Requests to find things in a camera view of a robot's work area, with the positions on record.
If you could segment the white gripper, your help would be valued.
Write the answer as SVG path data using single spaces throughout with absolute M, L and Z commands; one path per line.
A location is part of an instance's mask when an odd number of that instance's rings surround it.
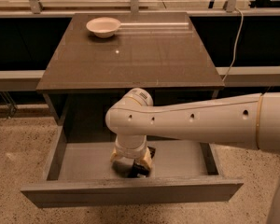
M 148 171 L 152 168 L 152 158 L 149 149 L 147 149 L 147 137 L 145 135 L 118 134 L 110 161 L 114 162 L 119 157 L 137 159 L 136 163 Z

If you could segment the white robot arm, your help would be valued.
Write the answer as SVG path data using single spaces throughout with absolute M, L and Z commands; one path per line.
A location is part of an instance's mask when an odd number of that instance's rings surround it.
M 108 109 L 105 122 L 116 135 L 111 159 L 135 159 L 148 169 L 149 135 L 280 151 L 280 92 L 154 106 L 147 91 L 134 88 Z

